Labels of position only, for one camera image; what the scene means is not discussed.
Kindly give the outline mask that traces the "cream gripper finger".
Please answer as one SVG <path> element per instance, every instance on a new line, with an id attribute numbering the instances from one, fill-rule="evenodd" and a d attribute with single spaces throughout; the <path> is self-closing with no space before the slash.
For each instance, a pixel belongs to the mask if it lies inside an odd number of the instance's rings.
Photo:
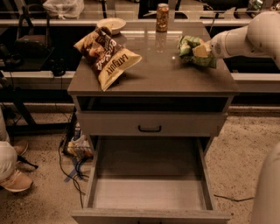
<path id="1" fill-rule="evenodd" d="M 207 58 L 211 54 L 211 48 L 209 44 L 198 45 L 192 52 L 195 57 Z"/>

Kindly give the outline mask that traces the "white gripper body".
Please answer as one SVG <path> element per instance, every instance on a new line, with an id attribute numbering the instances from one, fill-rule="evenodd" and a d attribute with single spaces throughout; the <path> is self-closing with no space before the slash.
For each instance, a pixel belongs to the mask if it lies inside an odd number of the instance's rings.
<path id="1" fill-rule="evenodd" d="M 217 59 L 232 57 L 232 46 L 233 39 L 229 34 L 217 34 L 210 40 L 211 52 Z"/>

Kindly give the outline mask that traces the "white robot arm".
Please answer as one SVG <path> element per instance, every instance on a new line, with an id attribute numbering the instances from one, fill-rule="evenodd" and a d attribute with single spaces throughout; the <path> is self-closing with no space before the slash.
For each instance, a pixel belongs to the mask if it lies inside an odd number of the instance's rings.
<path id="1" fill-rule="evenodd" d="M 196 57 L 272 58 L 280 68 L 280 14 L 265 11 L 242 28 L 224 31 L 192 49 Z M 268 153 L 259 174 L 250 224 L 280 224 L 280 144 Z"/>

